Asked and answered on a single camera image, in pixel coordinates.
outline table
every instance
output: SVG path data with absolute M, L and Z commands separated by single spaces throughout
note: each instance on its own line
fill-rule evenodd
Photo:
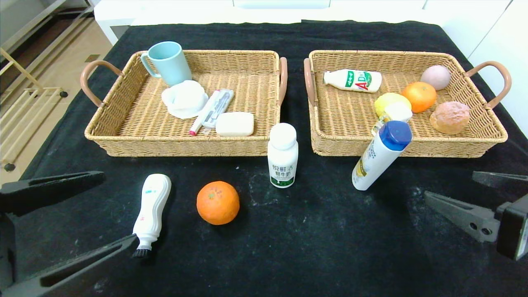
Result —
M 54 206 L 14 218 L 19 276 L 29 277 L 131 233 L 140 190 L 150 173 L 171 177 L 163 229 L 147 262 L 123 253 L 77 283 L 76 296 L 463 296 L 528 294 L 528 257 L 499 255 L 428 208 L 423 192 L 496 208 L 515 197 L 471 181 L 473 170 L 526 174 L 528 141 L 503 107 L 496 114 L 509 133 L 478 159 L 399 158 L 368 191 L 350 174 L 357 157 L 312 152 L 303 59 L 315 49 L 447 52 L 466 70 L 462 53 L 436 25 L 418 22 L 209 24 L 131 27 L 105 60 L 122 68 L 131 54 L 163 41 L 186 49 L 275 50 L 288 58 L 281 120 L 298 133 L 296 183 L 277 189 L 265 157 L 109 157 L 83 131 L 96 108 L 79 93 L 23 175 L 24 179 L 78 171 L 106 172 L 107 181 Z M 115 75 L 97 69 L 89 80 L 100 98 Z M 485 98 L 493 94 L 472 77 Z M 195 208 L 206 183 L 238 190 L 241 210 L 230 224 L 211 226 Z

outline white soap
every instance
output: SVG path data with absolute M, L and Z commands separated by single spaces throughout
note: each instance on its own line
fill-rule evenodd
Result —
M 249 136 L 253 134 L 254 116 L 252 113 L 223 113 L 216 120 L 216 133 L 219 136 Z

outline basket handle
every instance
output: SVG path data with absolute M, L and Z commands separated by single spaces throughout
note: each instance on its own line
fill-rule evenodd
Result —
M 497 70 L 502 74 L 502 77 L 504 78 L 504 89 L 502 89 L 502 92 L 500 92 L 497 95 L 497 97 L 495 97 L 493 100 L 491 100 L 487 104 L 489 107 L 494 108 L 495 106 L 497 106 L 499 102 L 501 102 L 502 98 L 504 98 L 504 96 L 506 96 L 506 94 L 508 94 L 508 92 L 510 91 L 512 87 L 512 77 L 510 76 L 510 72 L 506 69 L 506 67 L 504 67 L 504 65 L 500 64 L 499 62 L 495 62 L 495 61 L 487 61 L 487 62 L 484 62 L 478 65 L 477 67 L 466 72 L 466 76 L 471 77 L 472 75 L 477 73 L 480 69 L 486 66 L 493 66 L 497 68 Z
M 315 106 L 314 80 L 312 78 L 310 58 L 304 59 L 304 82 L 306 84 L 306 93 L 308 93 L 308 102 L 310 102 L 312 106 Z
M 281 106 L 286 96 L 286 86 L 288 85 L 288 62 L 285 57 L 280 58 L 280 85 L 279 85 L 279 101 L 277 106 Z
M 110 70 L 112 70 L 115 74 L 119 76 L 125 76 L 125 74 L 121 70 L 119 70 L 117 67 L 107 61 L 95 60 L 86 65 L 86 67 L 81 72 L 81 89 L 97 107 L 101 106 L 101 100 L 99 100 L 99 98 L 97 98 L 97 96 L 94 95 L 92 90 L 90 90 L 90 88 L 88 87 L 88 77 L 90 76 L 92 71 L 99 65 L 108 67 Z

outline white brush handle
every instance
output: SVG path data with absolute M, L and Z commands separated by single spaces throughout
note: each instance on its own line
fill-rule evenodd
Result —
M 171 191 L 171 180 L 164 174 L 151 174 L 145 180 L 141 209 L 134 224 L 133 234 L 139 238 L 138 249 L 151 250 L 162 229 L 162 212 Z

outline white bottle cap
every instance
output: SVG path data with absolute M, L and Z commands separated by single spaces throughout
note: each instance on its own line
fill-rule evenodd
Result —
M 331 74 L 330 74 L 330 71 L 327 71 L 327 72 L 325 72 L 325 73 L 323 74 L 323 83 L 324 83 L 325 85 L 328 84 L 328 83 L 326 82 L 326 80 L 330 77 L 330 75 L 331 75 Z
M 412 117 L 412 111 L 402 102 L 390 104 L 385 108 L 384 112 L 389 117 L 388 120 L 407 122 Z
M 269 141 L 278 150 L 287 150 L 297 141 L 295 128 L 288 123 L 279 123 L 269 133 Z

